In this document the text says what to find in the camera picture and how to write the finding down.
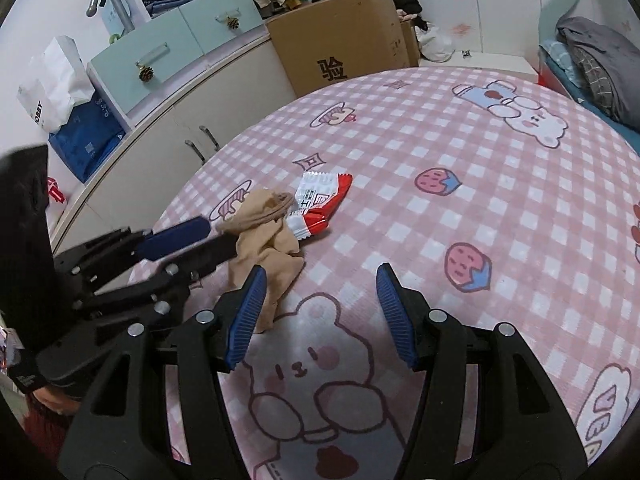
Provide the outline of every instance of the table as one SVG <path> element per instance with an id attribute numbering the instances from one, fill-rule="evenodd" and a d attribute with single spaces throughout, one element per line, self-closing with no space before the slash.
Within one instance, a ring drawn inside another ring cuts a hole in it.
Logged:
<path id="1" fill-rule="evenodd" d="M 220 375 L 252 478 L 393 478 L 423 377 L 398 358 L 378 304 L 382 262 L 464 324 L 513 323 L 588 459 L 606 448 L 640 394 L 630 229 L 640 221 L 640 164 L 615 131 L 549 89 L 498 73 L 365 76 L 236 137 L 156 228 L 226 218 L 239 189 L 294 192 L 303 171 L 351 173 L 353 185 L 329 230 L 302 242 L 305 268 L 274 328 Z M 154 268 L 141 264 L 132 280 Z M 186 314 L 210 306 L 226 279 L 223 268 L 204 280 Z M 175 453 L 187 460 L 175 376 L 168 399 Z M 467 420 L 460 458 L 472 428 Z"/>

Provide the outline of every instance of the blue pillow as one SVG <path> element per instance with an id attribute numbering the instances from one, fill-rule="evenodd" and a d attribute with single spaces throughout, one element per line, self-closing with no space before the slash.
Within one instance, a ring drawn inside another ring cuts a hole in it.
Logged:
<path id="1" fill-rule="evenodd" d="M 574 60 L 571 58 L 571 54 L 569 54 L 569 50 L 564 43 L 557 40 L 545 40 L 540 44 L 540 46 L 544 48 L 551 59 L 553 59 L 556 64 L 564 70 L 564 73 L 571 83 L 578 88 L 586 87 L 586 81 L 580 73 L 580 69 L 578 69 Z"/>

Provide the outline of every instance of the pine cone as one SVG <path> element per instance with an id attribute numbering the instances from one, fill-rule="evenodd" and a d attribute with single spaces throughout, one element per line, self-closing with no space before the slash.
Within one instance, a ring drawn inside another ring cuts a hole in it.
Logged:
<path id="1" fill-rule="evenodd" d="M 226 26 L 231 30 L 236 30 L 236 28 L 240 27 L 240 20 L 238 20 L 237 18 L 227 18 Z"/>
<path id="2" fill-rule="evenodd" d="M 140 67 L 140 74 L 138 74 L 140 81 L 143 83 L 147 83 L 151 81 L 154 77 L 154 69 L 150 66 L 142 66 Z"/>

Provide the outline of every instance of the gingham pattern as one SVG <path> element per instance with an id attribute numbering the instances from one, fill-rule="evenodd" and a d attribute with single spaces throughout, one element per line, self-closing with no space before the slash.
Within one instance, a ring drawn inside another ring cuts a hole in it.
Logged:
<path id="1" fill-rule="evenodd" d="M 557 149 L 452 94 L 460 84 L 483 87 L 500 79 L 566 120 Z M 408 84 L 385 86 L 395 81 Z M 354 108 L 356 121 L 310 127 L 338 102 Z M 636 222 L 640 164 L 605 123 L 548 89 L 497 73 L 420 68 L 365 76 L 300 98 L 236 137 L 176 196 L 156 228 L 208 216 L 247 179 L 252 187 L 294 192 L 302 174 L 294 161 L 315 153 L 325 164 L 314 171 L 351 173 L 353 185 L 329 235 L 302 244 L 306 266 L 281 307 L 293 311 L 316 292 L 340 301 L 342 322 L 374 349 L 372 384 L 385 394 L 404 436 L 421 378 L 398 360 L 380 314 L 374 274 L 382 262 L 390 262 L 403 285 L 420 290 L 432 307 L 465 324 L 513 323 L 574 420 L 610 363 L 630 370 L 628 399 L 635 404 L 640 268 L 629 229 Z M 421 192 L 414 179 L 429 168 L 453 171 L 462 186 L 449 196 Z M 446 278 L 445 252 L 456 242 L 491 258 L 490 290 L 463 294 Z M 141 264 L 132 279 L 153 268 Z M 194 291 L 187 314 L 210 305 L 225 285 L 226 270 L 220 269 L 204 280 L 204 290 Z M 247 371 L 239 368 L 221 380 L 252 471 L 273 442 L 247 409 Z M 172 437 L 186 455 L 175 385 L 170 387 Z"/>

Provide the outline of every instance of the silver screw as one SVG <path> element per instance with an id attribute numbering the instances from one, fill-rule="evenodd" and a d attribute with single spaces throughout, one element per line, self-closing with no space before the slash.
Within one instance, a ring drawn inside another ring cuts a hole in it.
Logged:
<path id="1" fill-rule="evenodd" d="M 171 310 L 171 305 L 168 304 L 166 301 L 158 301 L 155 305 L 154 305 L 154 310 L 158 313 L 158 314 L 162 314 L 163 316 L 165 316 L 166 314 L 168 314 Z"/>
<path id="2" fill-rule="evenodd" d="M 210 310 L 201 310 L 196 314 L 196 321 L 198 323 L 207 324 L 213 321 L 214 314 Z"/>
<path id="3" fill-rule="evenodd" d="M 516 333 L 516 329 L 509 323 L 500 323 L 500 325 L 498 325 L 498 332 L 509 337 Z"/>
<path id="4" fill-rule="evenodd" d="M 178 271 L 180 269 L 178 268 L 178 266 L 176 264 L 169 264 L 166 266 L 166 269 L 164 270 L 169 276 L 175 276 L 176 274 L 178 274 Z"/>
<path id="5" fill-rule="evenodd" d="M 142 323 L 134 323 L 127 328 L 127 334 L 132 337 L 138 337 L 145 331 L 145 326 Z"/>
<path id="6" fill-rule="evenodd" d="M 444 310 L 431 310 L 429 319 L 434 323 L 444 323 L 447 320 L 447 313 Z"/>

